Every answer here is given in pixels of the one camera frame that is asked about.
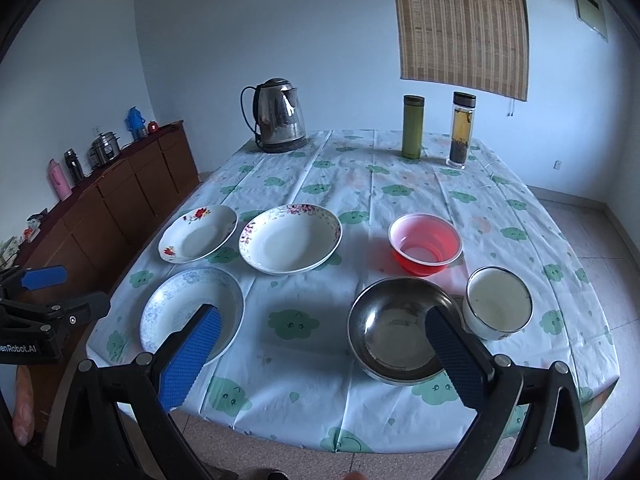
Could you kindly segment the person's left hand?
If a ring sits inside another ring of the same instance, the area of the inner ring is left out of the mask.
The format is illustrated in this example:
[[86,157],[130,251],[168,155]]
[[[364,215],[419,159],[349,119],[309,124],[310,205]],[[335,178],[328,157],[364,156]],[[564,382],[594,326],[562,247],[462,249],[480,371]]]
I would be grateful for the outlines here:
[[34,389],[29,369],[20,365],[16,370],[13,431],[17,443],[26,446],[35,431]]

